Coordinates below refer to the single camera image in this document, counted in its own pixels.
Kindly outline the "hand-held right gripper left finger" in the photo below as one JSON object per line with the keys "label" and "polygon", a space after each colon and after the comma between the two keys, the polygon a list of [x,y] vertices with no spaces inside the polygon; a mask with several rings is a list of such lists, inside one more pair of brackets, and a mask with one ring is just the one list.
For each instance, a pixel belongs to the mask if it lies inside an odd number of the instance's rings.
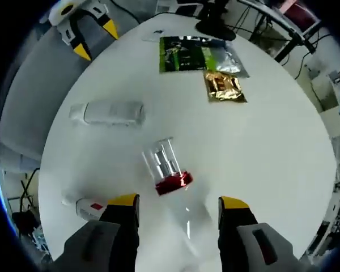
{"label": "hand-held right gripper left finger", "polygon": [[98,220],[89,220],[66,240],[56,271],[134,271],[139,200],[137,193],[108,200]]}

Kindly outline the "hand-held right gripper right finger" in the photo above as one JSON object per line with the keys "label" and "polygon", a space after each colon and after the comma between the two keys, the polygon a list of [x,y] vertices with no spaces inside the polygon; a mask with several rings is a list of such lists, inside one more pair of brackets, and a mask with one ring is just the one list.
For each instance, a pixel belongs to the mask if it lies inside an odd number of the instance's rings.
{"label": "hand-held right gripper right finger", "polygon": [[293,271],[292,244],[267,223],[259,223],[247,203],[221,196],[218,204],[223,271]]}

